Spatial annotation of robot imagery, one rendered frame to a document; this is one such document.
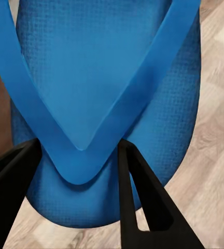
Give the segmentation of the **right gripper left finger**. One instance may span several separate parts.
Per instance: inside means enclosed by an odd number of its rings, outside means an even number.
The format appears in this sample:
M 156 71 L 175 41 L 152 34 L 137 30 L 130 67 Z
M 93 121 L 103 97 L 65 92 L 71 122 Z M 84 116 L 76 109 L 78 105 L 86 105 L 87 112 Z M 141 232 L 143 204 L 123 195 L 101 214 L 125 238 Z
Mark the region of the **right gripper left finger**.
M 42 158 L 38 138 L 0 156 L 0 249 L 6 242 Z

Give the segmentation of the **sandal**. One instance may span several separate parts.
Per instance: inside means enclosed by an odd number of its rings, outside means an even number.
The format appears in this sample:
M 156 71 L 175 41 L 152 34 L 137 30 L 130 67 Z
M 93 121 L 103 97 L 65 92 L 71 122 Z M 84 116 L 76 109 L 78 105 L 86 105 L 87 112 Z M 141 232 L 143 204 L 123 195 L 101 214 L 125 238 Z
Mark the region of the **sandal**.
M 71 228 L 120 221 L 118 143 L 165 187 L 189 149 L 201 85 L 201 0 L 0 0 L 13 147 L 38 138 L 26 198 Z M 142 208 L 132 175 L 135 211 Z

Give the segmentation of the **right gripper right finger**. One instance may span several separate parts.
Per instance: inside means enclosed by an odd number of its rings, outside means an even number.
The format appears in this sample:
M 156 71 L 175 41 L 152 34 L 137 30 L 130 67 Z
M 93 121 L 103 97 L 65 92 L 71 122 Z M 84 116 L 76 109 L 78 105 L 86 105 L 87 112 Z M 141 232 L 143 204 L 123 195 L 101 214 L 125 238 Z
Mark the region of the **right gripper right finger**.
M 150 231 L 138 229 L 132 175 Z M 205 249 L 138 148 L 118 143 L 121 249 Z

